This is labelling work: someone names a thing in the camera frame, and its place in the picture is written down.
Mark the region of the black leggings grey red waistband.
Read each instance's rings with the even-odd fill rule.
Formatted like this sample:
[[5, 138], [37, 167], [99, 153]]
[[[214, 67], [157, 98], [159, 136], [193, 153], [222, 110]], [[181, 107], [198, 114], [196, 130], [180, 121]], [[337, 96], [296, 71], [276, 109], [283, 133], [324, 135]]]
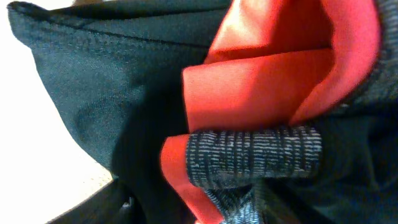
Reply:
[[7, 6], [131, 223], [263, 223], [257, 181], [333, 223], [397, 222], [397, 2]]

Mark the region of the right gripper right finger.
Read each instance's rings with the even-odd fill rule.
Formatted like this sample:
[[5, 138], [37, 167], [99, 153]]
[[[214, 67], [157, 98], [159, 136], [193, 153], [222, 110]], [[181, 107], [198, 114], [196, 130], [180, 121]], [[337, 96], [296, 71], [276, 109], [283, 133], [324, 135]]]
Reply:
[[286, 186], [275, 181], [257, 181], [257, 211], [263, 223], [332, 224], [310, 208]]

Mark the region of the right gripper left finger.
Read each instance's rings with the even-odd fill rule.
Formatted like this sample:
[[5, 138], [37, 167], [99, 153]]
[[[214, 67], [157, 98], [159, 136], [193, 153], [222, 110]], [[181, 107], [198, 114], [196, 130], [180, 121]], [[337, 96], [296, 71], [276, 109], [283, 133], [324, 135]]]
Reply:
[[134, 200], [126, 186], [115, 179], [47, 224], [123, 224], [133, 219]]

